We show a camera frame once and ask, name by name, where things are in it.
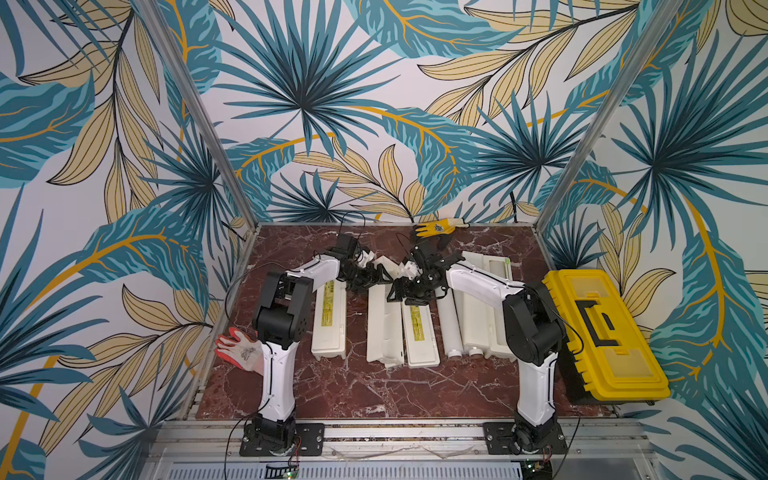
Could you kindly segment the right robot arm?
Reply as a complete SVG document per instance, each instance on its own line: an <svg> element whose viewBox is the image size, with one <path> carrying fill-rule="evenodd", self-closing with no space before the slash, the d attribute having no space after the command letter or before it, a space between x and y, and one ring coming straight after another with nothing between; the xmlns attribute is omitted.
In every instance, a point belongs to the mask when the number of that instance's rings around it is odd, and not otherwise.
<svg viewBox="0 0 768 480"><path fill-rule="evenodd" d="M410 263L401 272L388 295L390 302L421 306L435 300L438 291L452 290L499 312L505 341L518 360L517 416L533 427L554 420L555 367L566 331L543 284L507 280L466 261L439 261L423 268Z"/></svg>

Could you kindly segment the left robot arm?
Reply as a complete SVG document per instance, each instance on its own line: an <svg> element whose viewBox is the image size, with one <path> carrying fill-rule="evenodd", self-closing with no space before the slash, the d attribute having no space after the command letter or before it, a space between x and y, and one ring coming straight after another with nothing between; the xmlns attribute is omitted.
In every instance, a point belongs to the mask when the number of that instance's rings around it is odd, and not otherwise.
<svg viewBox="0 0 768 480"><path fill-rule="evenodd" d="M356 237L340 234L332 248L303 265L267 274L253 320L264 360L258 419L285 424L293 418L295 358L317 289L333 280L363 289L376 285L386 273L375 258Z"/></svg>

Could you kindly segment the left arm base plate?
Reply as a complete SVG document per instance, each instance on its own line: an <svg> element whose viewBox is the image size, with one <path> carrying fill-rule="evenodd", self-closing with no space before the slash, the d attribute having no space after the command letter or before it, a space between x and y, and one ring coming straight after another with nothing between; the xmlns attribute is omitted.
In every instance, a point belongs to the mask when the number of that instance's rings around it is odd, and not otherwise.
<svg viewBox="0 0 768 480"><path fill-rule="evenodd" d="M325 425L299 423L273 425L270 422L248 424L244 428L241 457L277 457L288 454L319 457L325 441Z"/></svg>

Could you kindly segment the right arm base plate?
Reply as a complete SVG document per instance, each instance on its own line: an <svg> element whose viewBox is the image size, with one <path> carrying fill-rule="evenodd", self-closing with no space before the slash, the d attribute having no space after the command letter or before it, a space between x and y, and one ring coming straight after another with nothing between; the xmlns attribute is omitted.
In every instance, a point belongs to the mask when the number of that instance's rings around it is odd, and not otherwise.
<svg viewBox="0 0 768 480"><path fill-rule="evenodd" d="M565 435L556 421L538 427L525 422L485 422L483 438L490 455L565 454Z"/></svg>

